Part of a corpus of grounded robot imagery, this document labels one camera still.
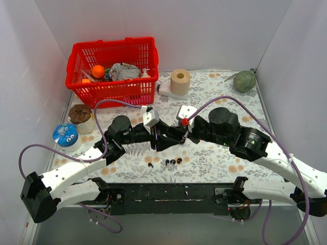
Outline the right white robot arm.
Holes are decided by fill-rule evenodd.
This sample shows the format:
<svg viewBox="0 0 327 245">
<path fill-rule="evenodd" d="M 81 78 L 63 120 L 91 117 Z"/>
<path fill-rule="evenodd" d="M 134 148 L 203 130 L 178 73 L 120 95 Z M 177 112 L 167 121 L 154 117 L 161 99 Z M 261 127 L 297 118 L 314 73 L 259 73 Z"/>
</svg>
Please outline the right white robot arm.
<svg viewBox="0 0 327 245">
<path fill-rule="evenodd" d="M 295 157 L 287 156 L 282 148 L 265 133 L 240 125 L 238 116 L 228 109 L 213 109 L 208 120 L 192 119 L 193 128 L 169 127 L 162 121 L 151 128 L 151 147 L 163 151 L 182 144 L 186 138 L 193 143 L 215 143 L 229 148 L 231 154 L 253 162 L 282 176 L 282 183 L 265 183 L 237 177 L 230 189 L 217 194 L 222 203 L 236 204 L 254 199 L 267 199 L 309 210 L 316 217 L 326 215 L 326 173 L 318 171 Z"/>
</svg>

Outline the taped black earbud case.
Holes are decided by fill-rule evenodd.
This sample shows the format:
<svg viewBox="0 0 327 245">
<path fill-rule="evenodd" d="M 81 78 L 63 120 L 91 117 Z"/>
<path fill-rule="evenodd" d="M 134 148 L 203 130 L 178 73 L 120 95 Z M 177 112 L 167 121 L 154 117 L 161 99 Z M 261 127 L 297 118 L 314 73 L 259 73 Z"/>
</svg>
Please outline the taped black earbud case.
<svg viewBox="0 0 327 245">
<path fill-rule="evenodd" d="M 181 141 L 186 133 L 184 127 L 169 127 L 166 130 L 166 136 Z"/>
</svg>

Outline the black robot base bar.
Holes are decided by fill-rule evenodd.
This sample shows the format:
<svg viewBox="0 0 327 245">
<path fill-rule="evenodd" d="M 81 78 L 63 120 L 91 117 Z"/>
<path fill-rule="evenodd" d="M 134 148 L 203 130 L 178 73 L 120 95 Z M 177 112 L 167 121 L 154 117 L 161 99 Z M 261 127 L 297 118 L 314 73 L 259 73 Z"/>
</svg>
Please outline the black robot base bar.
<svg viewBox="0 0 327 245">
<path fill-rule="evenodd" d="M 106 183 L 105 192 L 89 205 L 108 205 L 112 215 L 127 214 L 213 214 L 250 217 L 250 200 L 233 183 Z M 229 208 L 240 207 L 230 212 Z"/>
</svg>

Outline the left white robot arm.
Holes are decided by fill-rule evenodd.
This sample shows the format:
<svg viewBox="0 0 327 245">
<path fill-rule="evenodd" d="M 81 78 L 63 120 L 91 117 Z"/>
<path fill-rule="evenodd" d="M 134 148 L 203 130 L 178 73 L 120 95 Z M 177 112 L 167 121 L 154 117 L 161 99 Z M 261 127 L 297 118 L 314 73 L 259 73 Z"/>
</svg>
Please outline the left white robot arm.
<svg viewBox="0 0 327 245">
<path fill-rule="evenodd" d="M 112 197 L 104 180 L 95 178 L 85 185 L 76 182 L 122 157 L 125 144 L 150 142 L 151 148 L 160 152 L 183 143 L 186 133 L 186 127 L 168 126 L 149 112 L 144 114 L 143 123 L 135 127 L 127 116 L 117 116 L 102 139 L 79 158 L 40 175 L 36 172 L 26 175 L 20 198 L 35 223 L 49 219 L 70 204 L 91 200 L 104 204 Z"/>
</svg>

